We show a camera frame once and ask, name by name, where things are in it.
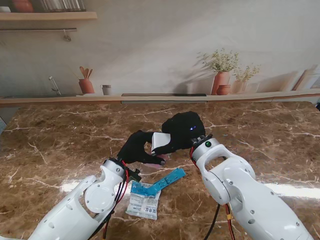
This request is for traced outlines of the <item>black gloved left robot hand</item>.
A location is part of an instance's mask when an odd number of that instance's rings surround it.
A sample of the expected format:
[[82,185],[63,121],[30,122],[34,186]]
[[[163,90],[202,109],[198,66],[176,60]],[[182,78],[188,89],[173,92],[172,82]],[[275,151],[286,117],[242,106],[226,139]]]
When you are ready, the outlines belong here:
[[119,151],[117,159],[126,164],[139,162],[163,166],[166,163],[163,158],[150,155],[145,151],[145,144],[152,143],[153,134],[154,132],[144,132],[142,130],[133,133]]

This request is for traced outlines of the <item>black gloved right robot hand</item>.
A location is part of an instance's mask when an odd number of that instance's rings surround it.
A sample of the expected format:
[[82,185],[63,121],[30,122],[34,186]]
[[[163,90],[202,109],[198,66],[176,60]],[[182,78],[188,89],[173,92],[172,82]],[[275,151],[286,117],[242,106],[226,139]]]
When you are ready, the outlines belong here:
[[192,139],[206,135],[200,116],[193,111],[175,114],[162,124],[161,130],[162,133],[170,134],[170,142],[152,151],[152,154],[157,156],[190,149],[193,145]]

